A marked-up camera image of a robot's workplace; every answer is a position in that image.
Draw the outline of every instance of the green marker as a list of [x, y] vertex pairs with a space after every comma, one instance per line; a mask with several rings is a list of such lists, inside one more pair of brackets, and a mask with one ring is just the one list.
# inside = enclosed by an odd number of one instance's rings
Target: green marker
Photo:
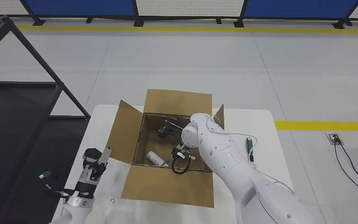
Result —
[[[249, 137], [249, 138], [246, 138], [246, 150], [247, 150], [247, 154], [250, 153], [250, 150], [252, 148], [252, 139]], [[250, 154], [250, 161], [253, 162], [253, 151], [251, 152]]]

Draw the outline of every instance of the yellow stripe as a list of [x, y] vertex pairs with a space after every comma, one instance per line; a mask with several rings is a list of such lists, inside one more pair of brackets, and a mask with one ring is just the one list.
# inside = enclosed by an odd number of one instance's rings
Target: yellow stripe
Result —
[[280, 32], [300, 34], [358, 34], [358, 30], [292, 29], [292, 28], [235, 28], [235, 27], [177, 27], [177, 26], [18, 26], [21, 30], [50, 31], [204, 31], [204, 32]]
[[276, 121], [277, 130], [358, 130], [358, 122]]

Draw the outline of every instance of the white table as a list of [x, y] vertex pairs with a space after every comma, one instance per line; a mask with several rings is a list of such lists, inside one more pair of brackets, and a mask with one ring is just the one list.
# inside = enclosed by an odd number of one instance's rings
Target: white table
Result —
[[[143, 106], [135, 106], [143, 111]], [[74, 188], [82, 172], [82, 155], [87, 148], [102, 151], [107, 143], [117, 113], [117, 105], [99, 105], [93, 111], [87, 130], [79, 147], [69, 174], [66, 188]], [[292, 187], [290, 175], [282, 152], [272, 115], [267, 110], [225, 109], [225, 130], [254, 135], [258, 144], [254, 148], [255, 163], [261, 171], [285, 182]], [[235, 143], [246, 152], [246, 137], [232, 135]], [[214, 208], [183, 204], [121, 199], [121, 193], [130, 165], [109, 159], [107, 170], [95, 192], [93, 211], [87, 224], [130, 223], [130, 224], [234, 224], [236, 223], [234, 200], [223, 181], [213, 174]], [[55, 217], [62, 210], [62, 200]]]

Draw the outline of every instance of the blue panel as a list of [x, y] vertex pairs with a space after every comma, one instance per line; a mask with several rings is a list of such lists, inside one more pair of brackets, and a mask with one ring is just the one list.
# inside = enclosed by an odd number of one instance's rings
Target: blue panel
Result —
[[134, 16], [131, 0], [27, 0], [35, 15]]
[[247, 17], [343, 18], [356, 0], [249, 0]]

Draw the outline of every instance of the open cardboard box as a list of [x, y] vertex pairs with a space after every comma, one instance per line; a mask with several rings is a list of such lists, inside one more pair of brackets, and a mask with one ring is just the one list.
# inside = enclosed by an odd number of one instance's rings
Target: open cardboard box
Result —
[[[167, 160], [178, 144], [175, 137], [157, 136], [165, 120], [184, 128], [192, 114], [211, 114], [211, 110], [211, 94], [194, 92], [148, 90], [143, 113], [121, 101], [107, 147], [112, 148], [112, 158], [131, 164], [122, 198], [214, 207], [213, 173], [198, 149], [191, 150], [196, 160], [182, 175], [170, 167], [155, 166], [146, 158], [153, 151]], [[223, 106], [216, 116], [224, 128]], [[184, 169], [186, 163], [178, 162], [176, 169]]]

